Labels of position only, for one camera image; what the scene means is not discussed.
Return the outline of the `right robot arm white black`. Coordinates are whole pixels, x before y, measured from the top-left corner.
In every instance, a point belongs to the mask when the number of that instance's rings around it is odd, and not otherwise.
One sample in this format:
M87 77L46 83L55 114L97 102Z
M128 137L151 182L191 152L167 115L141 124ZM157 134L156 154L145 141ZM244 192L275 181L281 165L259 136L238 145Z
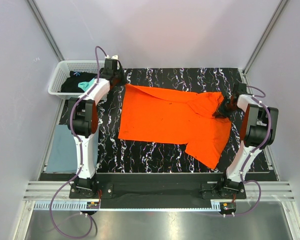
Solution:
M213 114L216 119L225 119L236 110L244 112L238 152L212 188L212 193L222 199L245 192L244 183L251 164L276 136L279 110L264 105L257 95L248 94L247 88L249 86L245 83L236 83L231 96L225 98Z

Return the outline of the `orange t shirt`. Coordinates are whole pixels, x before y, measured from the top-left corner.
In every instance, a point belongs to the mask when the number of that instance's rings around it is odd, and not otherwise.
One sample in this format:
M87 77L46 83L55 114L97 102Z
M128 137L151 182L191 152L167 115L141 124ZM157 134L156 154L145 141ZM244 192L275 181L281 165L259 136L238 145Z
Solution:
M121 140L185 145L185 152L215 169L232 123L213 116L221 92L189 92L127 84L118 137Z

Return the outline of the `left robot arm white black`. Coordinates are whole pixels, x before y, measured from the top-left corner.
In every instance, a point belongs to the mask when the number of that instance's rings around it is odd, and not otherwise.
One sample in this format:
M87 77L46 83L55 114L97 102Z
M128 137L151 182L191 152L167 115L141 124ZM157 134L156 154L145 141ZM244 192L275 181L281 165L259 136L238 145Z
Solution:
M97 104L110 90L124 82L124 70L119 57L107 56L104 66L98 64L96 76L85 84L85 92L68 100L68 129L74 138L77 158L77 170L71 179L71 194L93 198L100 193L93 157L94 138L99 124Z

